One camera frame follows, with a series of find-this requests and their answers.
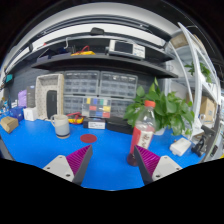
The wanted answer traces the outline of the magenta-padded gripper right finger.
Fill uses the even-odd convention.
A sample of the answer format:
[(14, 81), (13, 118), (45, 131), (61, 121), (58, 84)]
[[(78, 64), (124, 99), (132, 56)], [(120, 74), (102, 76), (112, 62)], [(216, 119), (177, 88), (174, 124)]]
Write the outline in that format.
[(181, 167), (169, 156), (159, 157), (140, 146), (134, 147), (134, 156), (145, 185), (181, 170)]

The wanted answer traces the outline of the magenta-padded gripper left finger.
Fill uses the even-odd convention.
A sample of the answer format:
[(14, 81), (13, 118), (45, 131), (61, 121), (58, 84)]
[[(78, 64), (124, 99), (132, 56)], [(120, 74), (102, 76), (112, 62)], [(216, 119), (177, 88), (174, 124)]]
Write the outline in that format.
[(88, 145), (68, 156), (58, 155), (44, 167), (44, 170), (81, 185), (92, 155), (92, 146)]

